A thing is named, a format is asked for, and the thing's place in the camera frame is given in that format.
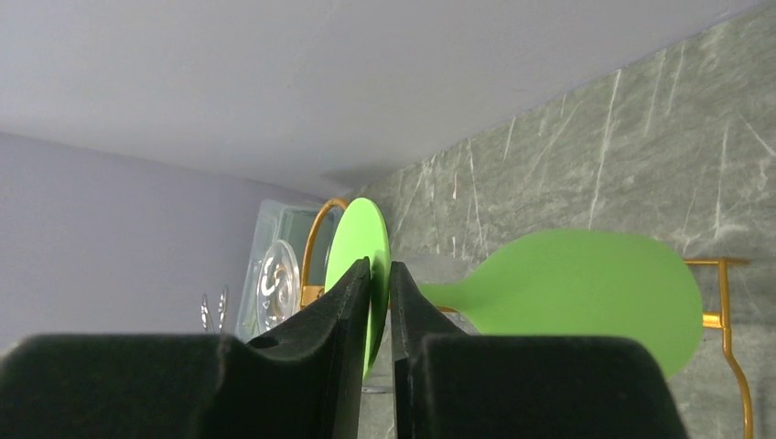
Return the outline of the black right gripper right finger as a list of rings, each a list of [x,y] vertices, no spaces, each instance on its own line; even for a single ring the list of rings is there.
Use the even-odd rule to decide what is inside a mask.
[[[400,438],[684,438],[656,361],[620,337],[464,332],[390,270]]]

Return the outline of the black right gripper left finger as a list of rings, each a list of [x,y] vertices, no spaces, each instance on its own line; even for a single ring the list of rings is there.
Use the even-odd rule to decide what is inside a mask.
[[[367,259],[274,329],[228,335],[46,334],[1,360],[4,438],[354,438]]]

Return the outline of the clear wine glass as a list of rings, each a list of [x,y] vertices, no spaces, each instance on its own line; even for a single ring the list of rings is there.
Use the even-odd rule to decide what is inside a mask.
[[[300,310],[300,271],[293,247],[274,241],[259,265],[255,288],[255,313],[260,334],[267,332]]]

